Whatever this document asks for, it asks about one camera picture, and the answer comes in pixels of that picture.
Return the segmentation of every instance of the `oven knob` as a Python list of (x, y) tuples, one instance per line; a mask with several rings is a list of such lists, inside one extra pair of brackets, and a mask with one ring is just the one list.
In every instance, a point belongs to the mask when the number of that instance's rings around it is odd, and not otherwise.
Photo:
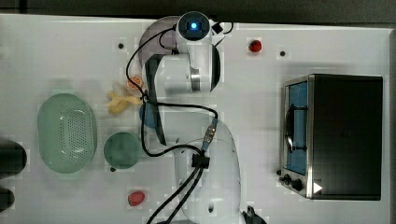
[(283, 177), (280, 177), (279, 180), (283, 181), (285, 185), (289, 185), (291, 181), (291, 177), (289, 175), (284, 175)]
[(297, 178), (295, 180), (291, 180), (291, 187), (296, 189), (297, 191), (300, 191), (303, 189), (303, 183), (300, 179)]

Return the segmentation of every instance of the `green basket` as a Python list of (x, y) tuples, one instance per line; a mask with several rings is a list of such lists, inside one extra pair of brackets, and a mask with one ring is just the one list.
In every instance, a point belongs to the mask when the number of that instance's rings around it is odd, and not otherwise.
[(90, 107), (73, 94), (50, 97), (37, 116), (43, 162), (60, 174), (72, 174), (92, 159), (97, 147), (96, 120)]

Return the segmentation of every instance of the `oven window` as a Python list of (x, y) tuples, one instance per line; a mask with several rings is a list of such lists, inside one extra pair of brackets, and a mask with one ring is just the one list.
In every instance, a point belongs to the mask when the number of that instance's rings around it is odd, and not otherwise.
[(289, 148), (286, 168), (300, 175), (305, 175), (306, 169), (306, 115), (308, 107), (308, 84), (301, 82), (289, 86), (289, 108), (292, 110), (293, 137)]

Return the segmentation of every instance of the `dark background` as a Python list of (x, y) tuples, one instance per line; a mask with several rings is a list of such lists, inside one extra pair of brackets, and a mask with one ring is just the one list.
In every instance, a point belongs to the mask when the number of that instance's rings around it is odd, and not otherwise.
[[(159, 19), (201, 11), (216, 21), (396, 28), (394, 0), (0, 0), (0, 12)], [(396, 32), (390, 40), (396, 86)], [(396, 88), (390, 90), (390, 223), (396, 223)]]

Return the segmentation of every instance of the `small screw hole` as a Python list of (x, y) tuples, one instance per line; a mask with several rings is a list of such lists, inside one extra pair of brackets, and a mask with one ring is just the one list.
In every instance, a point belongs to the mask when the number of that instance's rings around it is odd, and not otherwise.
[(209, 206), (207, 207), (207, 211), (209, 213), (212, 213), (213, 210), (215, 210), (215, 205), (213, 203), (210, 203)]

